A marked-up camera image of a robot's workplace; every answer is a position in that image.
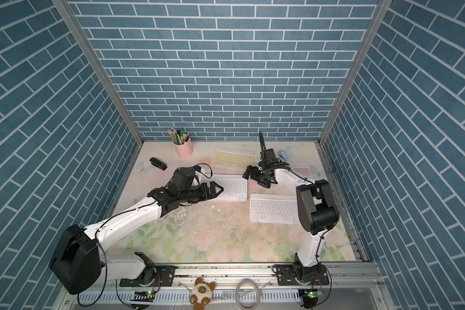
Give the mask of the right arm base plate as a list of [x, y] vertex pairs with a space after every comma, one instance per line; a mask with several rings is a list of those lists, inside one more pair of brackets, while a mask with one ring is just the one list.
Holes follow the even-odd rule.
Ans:
[[325, 265], [317, 264], [312, 267], [303, 267], [297, 263], [275, 264], [271, 266], [278, 285], [329, 285], [329, 273]]

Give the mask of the pink keyboard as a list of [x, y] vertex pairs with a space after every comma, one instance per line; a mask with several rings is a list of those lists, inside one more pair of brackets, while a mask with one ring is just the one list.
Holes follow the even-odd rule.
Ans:
[[312, 174], [311, 174], [311, 169], [310, 169], [310, 166], [308, 164], [293, 164], [291, 165], [291, 169], [303, 176], [303, 177], [306, 177], [306, 178], [312, 178]]

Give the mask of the white keyboard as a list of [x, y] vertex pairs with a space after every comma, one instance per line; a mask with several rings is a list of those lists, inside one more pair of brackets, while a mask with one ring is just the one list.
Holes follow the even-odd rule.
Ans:
[[297, 225], [297, 197], [290, 195], [251, 194], [249, 219], [251, 222]]
[[223, 187], [224, 191], [213, 201], [219, 202], [245, 202], [247, 200], [247, 185], [246, 179], [240, 175], [232, 174], [215, 174], [212, 178], [201, 177], [201, 183], [216, 182]]

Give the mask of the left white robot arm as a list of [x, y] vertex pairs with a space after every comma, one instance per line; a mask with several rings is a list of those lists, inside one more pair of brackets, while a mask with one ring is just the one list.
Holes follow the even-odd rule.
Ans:
[[108, 259], [107, 249], [146, 223], [182, 205], [215, 199], [223, 191], [216, 182], [201, 183], [190, 189], [155, 188], [124, 212], [86, 227], [74, 224], [63, 231], [50, 269], [72, 295], [86, 291], [99, 277], [152, 285], [156, 277], [155, 263], [146, 254], [137, 252], [135, 259]]

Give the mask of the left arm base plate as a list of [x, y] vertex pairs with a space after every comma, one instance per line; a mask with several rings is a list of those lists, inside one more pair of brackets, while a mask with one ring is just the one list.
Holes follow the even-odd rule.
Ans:
[[125, 288], [158, 288], [170, 287], [174, 281], [176, 266], [146, 267], [136, 279], [121, 279], [119, 286]]

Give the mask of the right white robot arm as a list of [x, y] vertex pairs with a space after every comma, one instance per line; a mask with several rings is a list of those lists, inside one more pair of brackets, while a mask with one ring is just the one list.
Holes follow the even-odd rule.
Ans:
[[243, 178], [252, 179], [267, 189], [276, 183], [294, 191], [298, 219], [306, 231], [293, 262], [294, 276], [299, 282], [308, 282], [316, 274], [322, 273], [322, 246], [326, 235], [340, 219], [338, 207], [329, 193], [329, 183], [326, 180], [316, 181], [303, 177], [288, 166], [261, 170], [249, 165]]

